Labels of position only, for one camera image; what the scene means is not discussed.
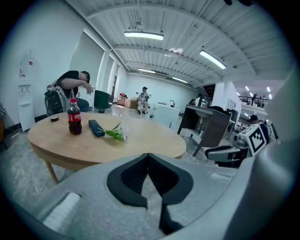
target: ceiling light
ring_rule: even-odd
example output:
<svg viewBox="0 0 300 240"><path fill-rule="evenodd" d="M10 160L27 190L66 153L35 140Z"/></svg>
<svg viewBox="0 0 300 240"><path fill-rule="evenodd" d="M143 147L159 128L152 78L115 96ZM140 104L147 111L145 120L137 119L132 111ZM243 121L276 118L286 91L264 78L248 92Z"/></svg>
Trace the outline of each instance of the ceiling light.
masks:
<svg viewBox="0 0 300 240"><path fill-rule="evenodd" d="M208 54L203 50L200 52L200 55L207 58L208 60L211 60L213 63L217 64L222 69L227 68L222 62L220 62L218 59L214 58L213 56L211 56L210 54Z"/></svg>
<svg viewBox="0 0 300 240"><path fill-rule="evenodd" d="M138 68L138 70L141 71L141 72L145 72L145 73L155 73L153 71L146 70L146 69L141 69L141 68Z"/></svg>
<svg viewBox="0 0 300 240"><path fill-rule="evenodd" d="M177 80L177 81L181 81L181 82L183 82L183 83L187 83L187 82L188 82L188 81L181 80L181 79L179 79L179 78L177 78L177 77L172 77L172 79L175 79L175 80Z"/></svg>
<svg viewBox="0 0 300 240"><path fill-rule="evenodd" d="M155 40L163 40L164 35L150 32L124 32L124 36L133 38L151 38Z"/></svg>

